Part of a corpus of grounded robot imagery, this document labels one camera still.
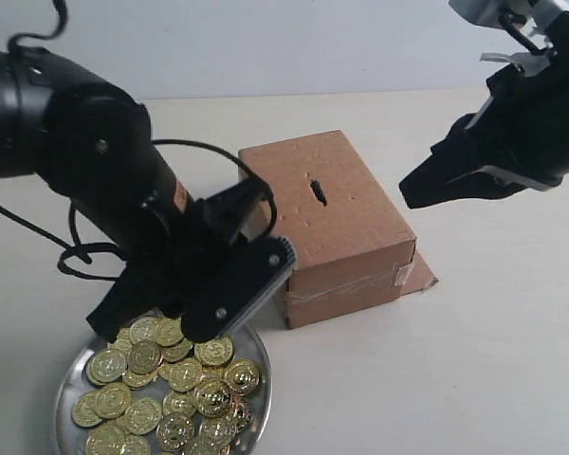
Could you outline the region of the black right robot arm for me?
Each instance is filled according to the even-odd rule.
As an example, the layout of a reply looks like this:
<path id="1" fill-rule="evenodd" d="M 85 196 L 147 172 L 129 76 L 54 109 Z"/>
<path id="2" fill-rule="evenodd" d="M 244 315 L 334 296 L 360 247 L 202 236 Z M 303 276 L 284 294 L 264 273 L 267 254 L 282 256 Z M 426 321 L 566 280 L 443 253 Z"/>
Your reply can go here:
<path id="1" fill-rule="evenodd" d="M 489 95 L 457 119 L 430 156 L 399 184 L 421 209 L 460 199 L 499 200 L 549 191 L 569 174 L 569 4 L 564 1 L 451 1 L 478 27 L 506 32 L 523 51 L 485 53 L 503 64 Z"/>

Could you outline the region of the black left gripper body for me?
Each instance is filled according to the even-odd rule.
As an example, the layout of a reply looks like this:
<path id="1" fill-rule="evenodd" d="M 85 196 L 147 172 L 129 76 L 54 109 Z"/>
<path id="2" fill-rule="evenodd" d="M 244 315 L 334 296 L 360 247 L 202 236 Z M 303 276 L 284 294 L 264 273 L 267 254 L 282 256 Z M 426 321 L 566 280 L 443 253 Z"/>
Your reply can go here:
<path id="1" fill-rule="evenodd" d="M 126 323 L 152 309 L 181 320 L 200 287 L 221 270 L 242 246 L 271 236 L 268 230 L 248 239 L 244 223 L 262 200 L 271 202 L 269 185 L 245 179 L 184 214 L 183 227 L 153 256 L 128 261 L 101 303 L 87 317 L 94 332 L 115 339 Z"/>

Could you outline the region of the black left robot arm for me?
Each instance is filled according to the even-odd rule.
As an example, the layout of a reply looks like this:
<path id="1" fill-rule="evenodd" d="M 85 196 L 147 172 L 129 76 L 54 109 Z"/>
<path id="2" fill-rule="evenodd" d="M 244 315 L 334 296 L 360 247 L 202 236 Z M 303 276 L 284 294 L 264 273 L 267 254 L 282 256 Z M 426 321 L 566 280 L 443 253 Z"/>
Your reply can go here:
<path id="1" fill-rule="evenodd" d="M 111 341 L 156 309 L 205 342 L 247 319 L 280 278 L 281 243 L 243 233 L 272 194 L 246 171 L 194 199 L 158 147 L 145 106 L 112 83 L 41 47 L 0 51 L 0 178 L 39 176 L 106 235 L 75 240 L 65 258 L 109 252 L 125 263 L 90 327 Z"/>

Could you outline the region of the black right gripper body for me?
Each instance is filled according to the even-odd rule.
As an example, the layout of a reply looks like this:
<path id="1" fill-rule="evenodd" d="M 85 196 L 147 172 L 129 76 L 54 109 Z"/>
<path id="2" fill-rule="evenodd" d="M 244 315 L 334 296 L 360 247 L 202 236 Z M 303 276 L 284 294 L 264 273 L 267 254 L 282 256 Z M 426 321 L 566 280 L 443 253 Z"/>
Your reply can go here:
<path id="1" fill-rule="evenodd" d="M 472 157 L 469 173 L 520 184 L 522 191 L 559 186 L 569 174 L 569 62 L 554 61 L 536 75 L 509 64 L 486 85 L 486 104 L 456 120 L 431 155 Z"/>

